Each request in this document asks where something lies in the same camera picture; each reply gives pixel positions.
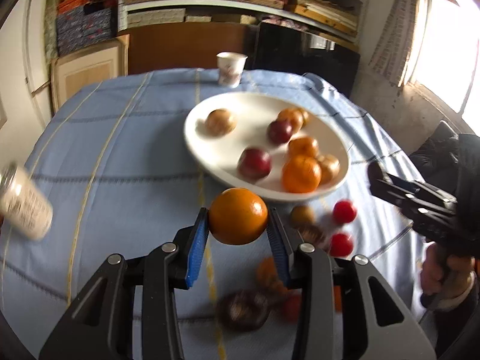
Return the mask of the person's right hand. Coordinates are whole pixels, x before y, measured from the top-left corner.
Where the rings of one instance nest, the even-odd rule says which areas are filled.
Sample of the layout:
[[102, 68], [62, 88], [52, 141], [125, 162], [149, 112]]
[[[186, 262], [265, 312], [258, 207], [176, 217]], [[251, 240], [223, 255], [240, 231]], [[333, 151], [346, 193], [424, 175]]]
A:
[[440, 262], [439, 251], [436, 243], [431, 243], [426, 249], [420, 274], [423, 294], [433, 296], [443, 290], [444, 299], [459, 297], [473, 285], [474, 258], [450, 255], [444, 266]]

